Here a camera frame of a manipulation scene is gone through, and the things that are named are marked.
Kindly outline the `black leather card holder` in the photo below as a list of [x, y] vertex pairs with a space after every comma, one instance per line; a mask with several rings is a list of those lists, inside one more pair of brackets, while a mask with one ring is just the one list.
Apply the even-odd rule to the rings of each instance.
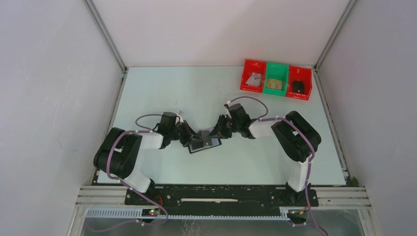
[[212, 146], [202, 147], [200, 143], [195, 143], [188, 146], [188, 151], [190, 154], [197, 153], [206, 149], [215, 148], [221, 146], [222, 142], [218, 138], [212, 138]]

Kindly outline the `black VIP card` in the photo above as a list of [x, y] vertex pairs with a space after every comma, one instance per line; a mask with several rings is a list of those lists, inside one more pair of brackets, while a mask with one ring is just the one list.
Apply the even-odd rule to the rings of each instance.
[[198, 132], [200, 137], [200, 144], [202, 147], [212, 146], [212, 138], [210, 137], [210, 130], [201, 130]]

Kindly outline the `thin white credit card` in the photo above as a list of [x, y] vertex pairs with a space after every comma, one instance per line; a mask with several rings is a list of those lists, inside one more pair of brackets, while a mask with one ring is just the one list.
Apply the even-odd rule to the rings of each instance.
[[259, 76], [258, 73], [252, 73], [245, 84], [252, 87], [259, 87], [261, 80], [262, 76]]

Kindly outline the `orange card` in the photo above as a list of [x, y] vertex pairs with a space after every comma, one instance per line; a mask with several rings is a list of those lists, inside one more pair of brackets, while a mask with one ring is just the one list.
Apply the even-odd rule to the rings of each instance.
[[267, 79], [267, 88], [269, 88], [269, 89], [278, 89], [279, 88], [279, 81], [277, 81], [276, 79], [268, 78]]

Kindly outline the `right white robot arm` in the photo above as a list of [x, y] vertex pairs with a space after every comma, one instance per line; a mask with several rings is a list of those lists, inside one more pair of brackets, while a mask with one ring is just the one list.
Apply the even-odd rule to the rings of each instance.
[[250, 118], [241, 104], [225, 105], [228, 110], [220, 115], [209, 137], [229, 139], [233, 133], [244, 138], [275, 137], [290, 158], [290, 177], [286, 192], [288, 203], [300, 205], [306, 198], [304, 189], [308, 185], [312, 161], [322, 142], [320, 134], [297, 111], [283, 118]]

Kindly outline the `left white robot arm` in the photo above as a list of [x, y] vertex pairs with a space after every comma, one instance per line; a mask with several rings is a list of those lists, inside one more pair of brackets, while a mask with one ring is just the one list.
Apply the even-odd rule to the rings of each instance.
[[144, 205], [155, 200], [155, 191], [150, 188], [154, 181], [136, 167], [141, 149], [164, 149], [172, 141], [184, 147], [202, 142], [179, 113], [164, 112], [154, 128], [141, 126], [140, 130], [123, 130], [113, 127], [98, 149], [93, 165], [104, 171], [108, 178], [115, 179], [132, 190]]

